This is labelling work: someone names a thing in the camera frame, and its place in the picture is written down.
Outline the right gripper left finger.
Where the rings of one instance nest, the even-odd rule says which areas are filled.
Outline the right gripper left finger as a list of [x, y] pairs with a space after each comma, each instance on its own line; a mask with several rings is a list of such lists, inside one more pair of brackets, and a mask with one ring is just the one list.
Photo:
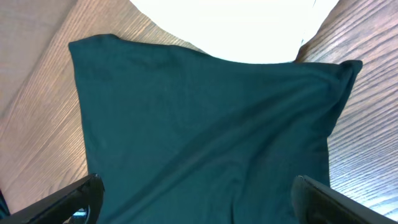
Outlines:
[[96, 224], [103, 204], [101, 177], [90, 174], [1, 220], [1, 224]]

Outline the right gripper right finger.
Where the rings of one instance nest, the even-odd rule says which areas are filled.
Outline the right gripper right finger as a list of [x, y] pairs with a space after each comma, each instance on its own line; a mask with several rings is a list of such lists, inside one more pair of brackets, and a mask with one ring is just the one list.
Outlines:
[[303, 224], [397, 224], [306, 175], [294, 179], [291, 197]]

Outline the black t-shirt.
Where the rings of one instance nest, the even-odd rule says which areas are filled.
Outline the black t-shirt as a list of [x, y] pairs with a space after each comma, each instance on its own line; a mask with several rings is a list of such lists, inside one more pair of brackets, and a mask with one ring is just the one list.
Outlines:
[[330, 183], [327, 139], [363, 66], [236, 63], [112, 34], [68, 48], [100, 223], [295, 223], [292, 182]]

